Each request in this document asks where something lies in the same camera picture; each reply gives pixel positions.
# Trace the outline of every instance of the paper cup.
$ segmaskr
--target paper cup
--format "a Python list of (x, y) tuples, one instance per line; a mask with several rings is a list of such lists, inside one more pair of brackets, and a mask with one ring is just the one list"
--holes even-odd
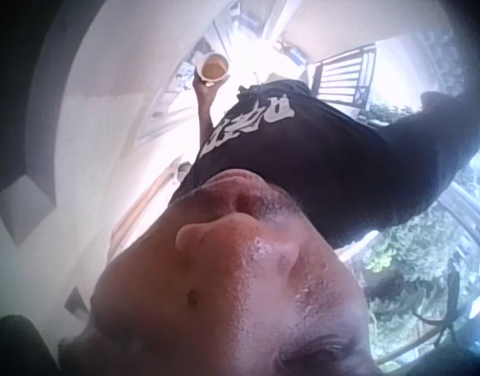
[(203, 55), (197, 63), (197, 72), (203, 81), (221, 81), (229, 70), (229, 61), (217, 52)]

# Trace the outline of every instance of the white wall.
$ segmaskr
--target white wall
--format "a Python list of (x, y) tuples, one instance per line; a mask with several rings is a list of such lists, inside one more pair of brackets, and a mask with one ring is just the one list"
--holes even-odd
[(228, 4), (108, 0), (82, 42), (56, 137), (57, 208), (19, 247), (0, 219), (0, 317), (27, 316), (52, 351), (78, 329), (63, 309), (70, 290), (89, 299), (114, 224), (197, 130), (186, 124), (134, 147), (150, 105)]
[(316, 62), (381, 39), (448, 25), (436, 0), (304, 0), (285, 38)]

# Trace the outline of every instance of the hand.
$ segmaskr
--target hand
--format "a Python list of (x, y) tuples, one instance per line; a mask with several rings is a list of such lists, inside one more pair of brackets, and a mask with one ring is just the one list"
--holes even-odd
[(196, 98), (198, 99), (198, 107), (210, 108), (217, 95), (217, 91), (228, 79), (229, 76), (225, 76), (221, 81), (210, 83), (203, 81), (199, 74), (194, 71), (193, 87), (194, 92), (196, 93)]

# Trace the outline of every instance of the black t-shirt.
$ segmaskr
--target black t-shirt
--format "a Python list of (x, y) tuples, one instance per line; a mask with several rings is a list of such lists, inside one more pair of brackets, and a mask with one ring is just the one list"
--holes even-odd
[[(476, 126), (453, 134), (467, 111), (448, 97), (433, 111), (377, 129), (312, 97), (298, 81), (261, 85), (239, 98), (173, 198), (244, 168), (290, 193), (334, 248), (422, 212), (480, 143)], [(440, 135), (440, 124), (451, 132)]]

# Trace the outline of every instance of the cup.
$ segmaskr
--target cup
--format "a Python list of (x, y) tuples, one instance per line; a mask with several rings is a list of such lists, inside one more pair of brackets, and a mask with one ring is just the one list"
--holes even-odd
[(197, 72), (203, 81), (221, 81), (229, 70), (229, 61), (225, 56), (217, 52), (203, 55), (197, 64)]

